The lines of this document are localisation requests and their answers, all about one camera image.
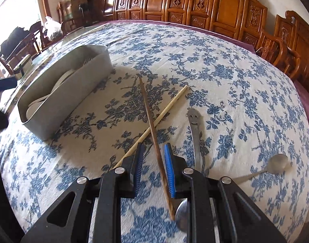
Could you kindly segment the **cardboard boxes stack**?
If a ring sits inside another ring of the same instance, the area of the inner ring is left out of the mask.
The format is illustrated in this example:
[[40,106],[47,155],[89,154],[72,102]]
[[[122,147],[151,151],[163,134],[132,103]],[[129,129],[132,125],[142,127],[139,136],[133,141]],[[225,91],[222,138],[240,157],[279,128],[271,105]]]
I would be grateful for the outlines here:
[[63,32],[69,33],[93,22],[89,0],[60,0],[57,12]]

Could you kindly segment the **blue floral tablecloth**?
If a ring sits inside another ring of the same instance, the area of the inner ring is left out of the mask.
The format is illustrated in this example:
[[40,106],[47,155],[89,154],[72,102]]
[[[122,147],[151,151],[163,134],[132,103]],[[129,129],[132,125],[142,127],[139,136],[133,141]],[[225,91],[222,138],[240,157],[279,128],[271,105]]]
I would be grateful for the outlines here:
[[[20,96],[52,64],[82,45],[106,46],[113,72],[41,141],[20,121]],[[309,210],[309,123],[292,81],[256,54],[223,39],[181,27],[144,22],[104,24],[37,58],[12,93],[2,95],[9,126],[0,132],[0,170],[10,206],[27,231],[79,176],[114,167],[148,127],[140,82],[157,117],[184,86],[186,93],[157,126],[160,146],[194,165],[186,113],[201,115],[203,172],[218,179],[256,172],[277,153],[286,172],[264,173],[241,189],[288,242]]]

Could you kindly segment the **grey metal utensil tray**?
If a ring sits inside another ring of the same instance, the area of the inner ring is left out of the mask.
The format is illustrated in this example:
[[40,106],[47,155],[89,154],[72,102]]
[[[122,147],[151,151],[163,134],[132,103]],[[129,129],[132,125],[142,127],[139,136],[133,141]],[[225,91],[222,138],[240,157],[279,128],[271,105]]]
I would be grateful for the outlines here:
[[[93,58],[83,65],[85,59]],[[49,94],[57,80],[68,70],[75,73],[66,79],[27,120],[28,105]],[[24,91],[18,101],[22,124],[42,141],[58,130],[69,114],[113,70],[106,46],[84,45],[66,53],[53,63]]]

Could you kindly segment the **steel fork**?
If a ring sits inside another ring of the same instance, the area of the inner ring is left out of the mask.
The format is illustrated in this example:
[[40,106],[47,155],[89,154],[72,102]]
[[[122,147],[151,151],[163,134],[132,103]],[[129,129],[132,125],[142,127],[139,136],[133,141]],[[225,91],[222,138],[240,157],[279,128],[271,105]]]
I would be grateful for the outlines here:
[[93,58],[87,58],[87,59],[85,59],[83,65],[87,64],[87,63],[90,62],[91,60],[93,60]]

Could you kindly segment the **dark brown wooden chopstick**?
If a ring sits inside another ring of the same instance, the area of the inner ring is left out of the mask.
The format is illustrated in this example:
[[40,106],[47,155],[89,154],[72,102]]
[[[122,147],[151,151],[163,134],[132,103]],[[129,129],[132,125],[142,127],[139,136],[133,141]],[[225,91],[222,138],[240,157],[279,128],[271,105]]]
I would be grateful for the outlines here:
[[149,126],[150,126],[154,150],[156,152],[157,163],[158,163],[158,167],[159,167],[161,178],[162,178],[164,194],[165,194],[165,198],[166,198],[166,201],[167,201],[167,204],[168,204],[169,216],[170,216],[171,220],[175,221],[175,209],[174,209],[174,206],[173,206],[173,201],[172,201],[172,199],[170,198],[170,195],[169,195],[169,187],[168,187],[168,183],[167,183],[167,176],[165,174],[165,168],[164,168],[164,165],[163,165],[161,151],[160,151],[158,141],[157,141],[157,132],[156,132],[156,128],[154,126],[152,116],[151,116],[151,111],[150,111],[149,103],[148,103],[148,100],[147,100],[147,94],[146,94],[145,86],[144,86],[144,83],[142,82],[141,77],[139,77],[139,83],[140,83],[140,89],[141,89],[141,93],[142,93],[144,103],[145,103],[145,109],[146,109],[146,114],[147,114],[147,118],[148,118],[148,123],[149,123]]

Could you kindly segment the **carved wooden bench back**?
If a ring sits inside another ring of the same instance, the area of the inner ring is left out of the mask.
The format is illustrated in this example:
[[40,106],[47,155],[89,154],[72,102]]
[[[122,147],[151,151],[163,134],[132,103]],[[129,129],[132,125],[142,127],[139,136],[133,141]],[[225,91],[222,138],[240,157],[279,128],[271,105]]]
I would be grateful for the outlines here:
[[267,7],[259,0],[95,0],[98,17],[150,20],[203,29],[257,46]]

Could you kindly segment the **small steel spoon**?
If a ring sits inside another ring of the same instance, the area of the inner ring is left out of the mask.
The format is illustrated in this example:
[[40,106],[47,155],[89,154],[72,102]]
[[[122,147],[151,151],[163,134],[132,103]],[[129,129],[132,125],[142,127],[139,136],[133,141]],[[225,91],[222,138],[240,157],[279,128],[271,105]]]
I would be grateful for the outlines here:
[[269,159],[266,167],[263,170],[246,176],[235,178],[233,179],[233,181],[236,184],[241,184],[265,172],[268,172],[270,174],[283,173],[283,171],[286,169],[288,165],[288,162],[289,162],[288,157],[285,154],[275,154],[273,157]]

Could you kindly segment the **large white ladle spoon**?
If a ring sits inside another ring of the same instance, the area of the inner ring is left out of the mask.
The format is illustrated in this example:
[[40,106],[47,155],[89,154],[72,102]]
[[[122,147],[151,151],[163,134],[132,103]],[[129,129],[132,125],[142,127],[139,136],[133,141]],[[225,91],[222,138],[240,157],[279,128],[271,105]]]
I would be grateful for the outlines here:
[[66,71],[54,84],[51,92],[43,97],[40,97],[36,99],[35,101],[32,101],[27,108],[26,111],[26,118],[29,120],[33,114],[37,111],[37,109],[43,104],[43,102],[66,80],[68,79],[71,75],[75,73],[75,70],[70,69]]

